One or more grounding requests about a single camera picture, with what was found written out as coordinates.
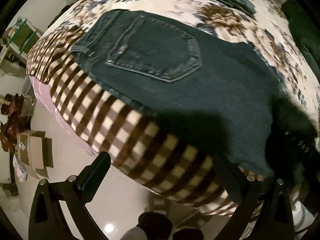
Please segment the checkered blanket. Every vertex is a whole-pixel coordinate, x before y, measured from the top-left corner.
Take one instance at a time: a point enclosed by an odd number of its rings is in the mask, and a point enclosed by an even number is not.
[[[229,42],[252,44],[268,67],[285,77],[292,100],[318,120],[319,84],[292,41],[287,20],[272,0],[250,1],[256,7],[255,19],[214,0],[80,0],[31,49],[27,73],[49,85],[63,119],[94,151],[109,152],[112,164],[124,174],[204,214],[231,216],[237,204],[228,198],[212,158],[102,90],[69,49],[112,9],[170,17]]]

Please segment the brown and white checkered cloth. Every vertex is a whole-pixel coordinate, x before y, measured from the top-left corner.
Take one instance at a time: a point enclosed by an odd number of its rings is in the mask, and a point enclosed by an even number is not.
[[[112,164],[124,174],[204,214],[231,216],[237,204],[228,198],[211,157],[102,90],[75,62],[71,45],[100,15],[114,9],[106,6],[109,2],[81,0],[67,11],[65,21],[46,32],[29,52],[27,73],[49,85],[63,119],[96,152],[109,152]]]

